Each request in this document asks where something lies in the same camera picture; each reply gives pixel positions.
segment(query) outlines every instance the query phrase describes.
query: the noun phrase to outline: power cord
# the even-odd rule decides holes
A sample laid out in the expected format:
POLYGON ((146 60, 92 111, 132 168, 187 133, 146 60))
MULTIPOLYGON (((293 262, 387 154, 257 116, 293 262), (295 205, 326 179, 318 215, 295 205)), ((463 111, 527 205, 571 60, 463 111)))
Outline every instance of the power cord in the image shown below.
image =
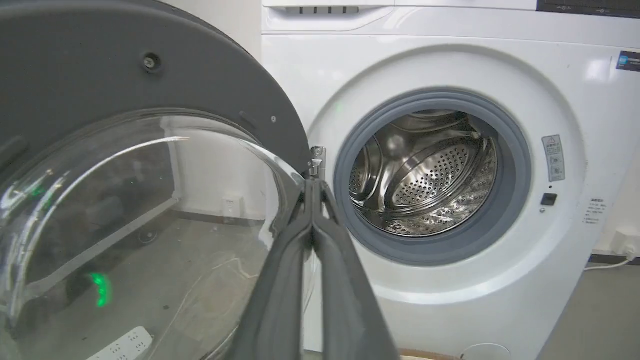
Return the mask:
POLYGON ((629 245, 629 246, 625 247, 625 253, 624 254, 627 256, 627 259, 624 260, 623 262, 621 262, 620 264, 607 265, 607 266, 591 266, 591 267, 585 268, 584 271, 606 270, 606 269, 613 269, 613 268, 619 268, 621 266, 625 266, 626 264, 629 264, 631 261, 636 259, 636 248, 633 247, 633 245, 629 245))

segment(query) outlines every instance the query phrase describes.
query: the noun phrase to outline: washing machine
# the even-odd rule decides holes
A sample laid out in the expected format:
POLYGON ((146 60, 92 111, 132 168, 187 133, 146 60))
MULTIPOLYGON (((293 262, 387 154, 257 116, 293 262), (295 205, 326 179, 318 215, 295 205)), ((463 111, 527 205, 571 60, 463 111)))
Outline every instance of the washing machine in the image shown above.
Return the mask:
POLYGON ((263 0, 263 65, 399 348, 538 356, 637 147, 637 3, 607 4, 263 0))

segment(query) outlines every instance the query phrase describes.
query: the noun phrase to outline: dark baseboard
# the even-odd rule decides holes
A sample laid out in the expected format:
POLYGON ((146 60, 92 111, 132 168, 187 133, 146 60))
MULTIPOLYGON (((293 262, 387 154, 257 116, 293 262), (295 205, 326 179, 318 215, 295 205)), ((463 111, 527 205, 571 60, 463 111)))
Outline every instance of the dark baseboard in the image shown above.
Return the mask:
POLYGON ((177 218, 181 218, 184 220, 191 220, 191 221, 199 221, 199 222, 210 222, 212 224, 224 224, 224 225, 235 225, 235 226, 245 226, 245 227, 260 226, 264 224, 264 220, 217 217, 215 215, 187 213, 184 211, 173 211, 173 212, 175 213, 177 218))
MULTIPOLYGON (((593 254, 589 258, 589 262, 590 263, 608 264, 608 265, 620 264, 624 260, 626 260, 626 258, 624 256, 616 256, 616 255, 595 255, 595 254, 593 254)), ((627 265, 640 265, 640 258, 636 258, 635 260, 631 261, 627 265)))

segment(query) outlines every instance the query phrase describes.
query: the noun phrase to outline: power strip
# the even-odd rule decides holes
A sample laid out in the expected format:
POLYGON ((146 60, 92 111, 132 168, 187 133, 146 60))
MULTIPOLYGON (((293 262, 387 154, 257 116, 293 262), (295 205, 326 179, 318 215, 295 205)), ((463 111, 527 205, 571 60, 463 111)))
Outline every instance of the power strip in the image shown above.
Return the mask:
POLYGON ((147 330, 138 326, 112 342, 88 360, 137 360, 151 348, 153 338, 147 330))

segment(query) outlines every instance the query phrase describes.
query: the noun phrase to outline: open washing machine door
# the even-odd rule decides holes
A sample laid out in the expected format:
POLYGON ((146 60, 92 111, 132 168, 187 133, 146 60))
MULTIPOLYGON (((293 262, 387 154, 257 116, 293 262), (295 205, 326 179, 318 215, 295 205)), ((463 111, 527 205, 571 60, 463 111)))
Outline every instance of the open washing machine door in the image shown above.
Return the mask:
POLYGON ((312 165, 287 96, 156 1, 8 1, 0 34, 0 357, 222 354, 312 165))

